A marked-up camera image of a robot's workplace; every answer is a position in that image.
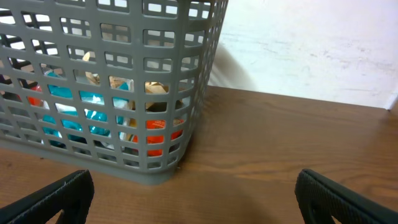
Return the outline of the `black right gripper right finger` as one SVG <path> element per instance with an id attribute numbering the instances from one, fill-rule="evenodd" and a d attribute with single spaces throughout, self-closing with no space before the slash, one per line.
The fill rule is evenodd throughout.
<path id="1" fill-rule="evenodd" d="M 295 196 L 305 223 L 397 224 L 397 212 L 311 169 L 298 174 Z"/>

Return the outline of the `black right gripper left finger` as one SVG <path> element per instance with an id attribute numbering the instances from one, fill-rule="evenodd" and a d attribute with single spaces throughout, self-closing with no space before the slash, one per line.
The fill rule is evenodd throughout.
<path id="1" fill-rule="evenodd" d="M 1 223 L 46 223 L 59 213 L 57 223 L 84 224 L 94 193 L 90 172 L 77 170 L 1 208 Z"/>

